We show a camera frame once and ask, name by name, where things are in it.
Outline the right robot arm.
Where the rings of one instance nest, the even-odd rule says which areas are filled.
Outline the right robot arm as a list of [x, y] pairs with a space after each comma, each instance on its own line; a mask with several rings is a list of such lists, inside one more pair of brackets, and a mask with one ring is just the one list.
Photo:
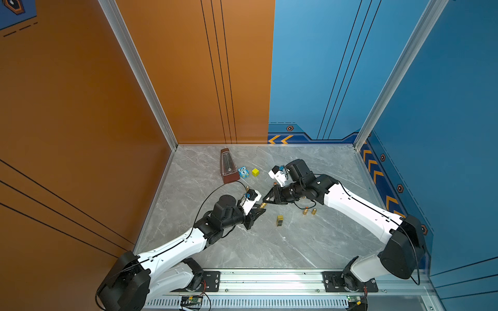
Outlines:
[[301, 198], [332, 208], [371, 232], [384, 246], [377, 253], [354, 257], [339, 276], [339, 286], [347, 292], [362, 291], [368, 282], [384, 275], [420, 282], [421, 260], [427, 254], [421, 222], [412, 215], [402, 217], [357, 196], [339, 180], [315, 174], [306, 162], [296, 159], [273, 167], [268, 175], [274, 186], [265, 203], [287, 205]]

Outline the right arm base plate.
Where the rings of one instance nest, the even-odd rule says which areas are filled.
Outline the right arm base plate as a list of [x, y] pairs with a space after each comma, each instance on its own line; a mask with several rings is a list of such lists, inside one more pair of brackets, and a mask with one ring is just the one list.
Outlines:
[[367, 282], [360, 282], [351, 273], [346, 275], [342, 272], [322, 272], [322, 280], [326, 292], [337, 293], [364, 293], [364, 290], [369, 293], [377, 293], [379, 291], [375, 279]]

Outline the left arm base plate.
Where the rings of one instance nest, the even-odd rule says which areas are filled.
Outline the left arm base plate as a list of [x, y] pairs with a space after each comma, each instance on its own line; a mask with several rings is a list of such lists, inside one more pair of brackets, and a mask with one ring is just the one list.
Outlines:
[[218, 292], [220, 275], [220, 271], [196, 273], [186, 288], [178, 288], [173, 292]]

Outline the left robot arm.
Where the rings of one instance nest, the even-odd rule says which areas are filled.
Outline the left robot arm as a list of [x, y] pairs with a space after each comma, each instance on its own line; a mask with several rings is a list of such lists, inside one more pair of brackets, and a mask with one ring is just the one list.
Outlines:
[[141, 310], [147, 303], [175, 290], [203, 289], [201, 266], [192, 258], [239, 224], [250, 229], [265, 210], [261, 194], [250, 189], [240, 200], [222, 195], [191, 229], [151, 251], [127, 251], [115, 262], [96, 291], [101, 310]]

